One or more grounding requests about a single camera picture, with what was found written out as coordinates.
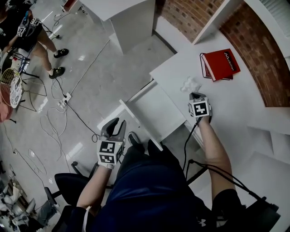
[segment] brick wall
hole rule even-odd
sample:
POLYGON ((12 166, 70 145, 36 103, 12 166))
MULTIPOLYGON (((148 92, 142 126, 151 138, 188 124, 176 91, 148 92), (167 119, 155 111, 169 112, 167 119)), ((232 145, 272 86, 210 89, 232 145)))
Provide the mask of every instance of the brick wall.
POLYGON ((156 0, 157 12, 191 42, 224 0, 156 0))
POLYGON ((242 4, 220 28, 249 68, 268 107, 290 106, 290 72, 286 61, 256 13, 242 4))

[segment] red book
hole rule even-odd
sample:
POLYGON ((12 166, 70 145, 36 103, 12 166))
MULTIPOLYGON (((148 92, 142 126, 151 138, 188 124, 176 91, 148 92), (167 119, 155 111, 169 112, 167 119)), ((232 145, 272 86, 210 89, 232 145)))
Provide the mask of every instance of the red book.
POLYGON ((213 81, 228 78, 241 71, 230 49, 204 53, 202 59, 213 81))
MULTIPOLYGON (((211 74, 209 72, 209 69, 208 69, 208 67, 206 66, 206 64, 205 64, 205 62, 203 60, 203 55, 204 55, 204 53, 200 54, 200 63, 201 63, 201 67, 202 67, 203 77, 212 79, 212 76, 211 76, 211 74)), ((229 76, 229 77, 223 78, 223 80, 232 80, 232 79, 233 79, 232 75, 229 76)))

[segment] forearm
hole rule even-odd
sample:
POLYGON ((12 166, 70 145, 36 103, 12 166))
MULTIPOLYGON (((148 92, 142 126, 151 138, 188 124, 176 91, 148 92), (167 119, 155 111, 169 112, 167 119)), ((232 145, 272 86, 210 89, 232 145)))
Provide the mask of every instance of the forearm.
POLYGON ((78 199, 77 206, 87 208, 88 206, 97 207, 101 205, 111 172, 111 169, 107 169, 100 165, 83 189, 78 199))
MULTIPOLYGON (((225 170, 228 173, 232 174, 232 167, 231 167, 230 159, 223 145, 218 139, 216 133, 214 132, 213 128, 210 126, 208 122, 203 121, 203 120, 200 121, 198 126, 200 128, 200 133, 203 139, 207 164, 215 165, 221 168, 222 170, 225 170)), ((222 172, 221 170, 218 170, 218 171, 223 173, 228 178, 232 179, 232 177, 222 172)), ((210 172, 210 176, 212 180, 213 199, 215 198, 217 194, 219 194, 221 191, 225 189, 235 189, 234 184, 224 179, 222 176, 220 176, 216 172, 211 171, 211 170, 209 172, 210 172)))
POLYGON ((16 42, 17 38, 18 38, 18 36, 16 35, 16 36, 14 36, 14 38, 12 40, 10 40, 9 44, 3 49, 3 53, 8 52, 12 48, 12 46, 16 42))

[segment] sneaker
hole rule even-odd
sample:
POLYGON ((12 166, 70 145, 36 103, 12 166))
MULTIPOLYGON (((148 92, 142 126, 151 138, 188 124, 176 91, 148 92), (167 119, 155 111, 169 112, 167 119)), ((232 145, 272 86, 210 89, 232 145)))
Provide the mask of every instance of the sneaker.
POLYGON ((62 56, 66 56, 68 54, 69 50, 64 48, 64 49, 61 49, 61 50, 58 50, 58 54, 57 55, 53 55, 54 58, 60 58, 62 56))
POLYGON ((60 67, 60 68, 54 68, 53 69, 53 75, 49 75, 50 79, 55 79, 57 77, 60 77, 61 75, 64 74, 65 68, 64 67, 60 67))
POLYGON ((129 140, 129 143, 131 144, 131 146, 133 146, 133 147, 141 145, 140 139, 138 138, 138 136, 136 135, 135 132, 129 133, 128 140, 129 140))

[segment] gray tile floor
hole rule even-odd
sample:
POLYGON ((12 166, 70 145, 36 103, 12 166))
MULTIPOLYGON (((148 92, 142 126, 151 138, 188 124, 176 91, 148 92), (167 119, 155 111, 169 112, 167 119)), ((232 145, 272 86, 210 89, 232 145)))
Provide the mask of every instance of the gray tile floor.
MULTIPOLYGON (((53 11, 44 21, 46 26, 52 28, 55 23, 53 17, 61 13, 60 3, 61 1, 59 0, 38 0, 34 5, 33 14, 35 17, 44 19, 53 11)), ((70 14, 64 17, 59 22, 59 25, 53 29, 55 30, 59 27, 61 28, 57 34, 60 34, 62 39, 54 39, 53 41, 57 48, 68 48, 70 53, 61 60, 54 59, 51 52, 49 52, 49 57, 54 67, 64 66, 66 68, 65 74, 59 78, 59 81, 62 83, 64 92, 67 93, 72 91, 78 80, 108 41, 108 37, 101 23, 94 24, 89 16, 81 11, 78 14, 70 14)), ((125 55, 122 55, 118 48, 109 42, 72 93, 69 103, 87 125, 98 133, 98 123, 119 106, 119 99, 125 101, 130 99, 150 81, 149 72, 172 55, 172 52, 156 36, 152 36, 137 45, 125 55)), ((64 133, 60 137, 53 134, 47 118, 43 115, 47 114, 48 109, 52 107, 61 110, 57 106, 57 101, 52 97, 51 89, 56 98, 62 98, 61 91, 57 83, 55 83, 55 87, 52 86, 52 80, 48 78, 48 74, 41 67, 37 58, 32 59, 28 71, 41 77, 48 96, 32 95, 33 105, 39 111, 32 112, 19 108, 17 113, 12 116, 14 120, 17 120, 17 124, 11 121, 5 122, 7 134, 13 148, 16 148, 27 160, 42 179, 44 185, 48 186, 52 192, 55 192, 58 188, 54 181, 54 175, 68 172, 68 166, 64 154, 60 157, 60 148, 57 142, 42 130, 40 120, 43 128, 61 142, 72 172, 70 164, 77 160, 80 170, 88 175, 94 163, 97 162, 96 144, 91 140, 92 133, 80 122, 71 109, 67 110, 67 127, 64 133), (38 159, 32 156, 30 149, 41 160, 47 173, 38 159)), ((34 83, 29 83, 26 88, 44 92, 43 86, 34 83)), ((27 100, 24 104, 30 106, 29 96, 26 93, 24 99, 27 100)), ((50 109, 49 118, 58 134, 60 134, 65 127, 65 114, 50 109)), ((130 130, 134 127, 137 128, 134 121, 128 123, 131 125, 130 130)), ((4 167, 9 174, 11 174, 9 166, 13 167, 16 178, 28 198, 35 198, 37 208, 47 200, 43 185, 20 155, 12 153, 11 146, 5 135, 4 126, 1 125, 0 128, 0 155, 4 167)), ((181 164, 184 161, 183 146, 188 134, 188 130, 181 126, 164 140, 164 144, 168 145, 181 164)), ((190 141, 189 156, 202 160, 202 156, 198 157, 195 153, 198 149, 197 143, 193 140, 190 141)), ((196 173, 197 170, 197 167, 191 167, 189 176, 196 173)), ((57 202, 60 204, 60 210, 62 210, 66 204, 65 201, 62 197, 58 197, 57 202)))

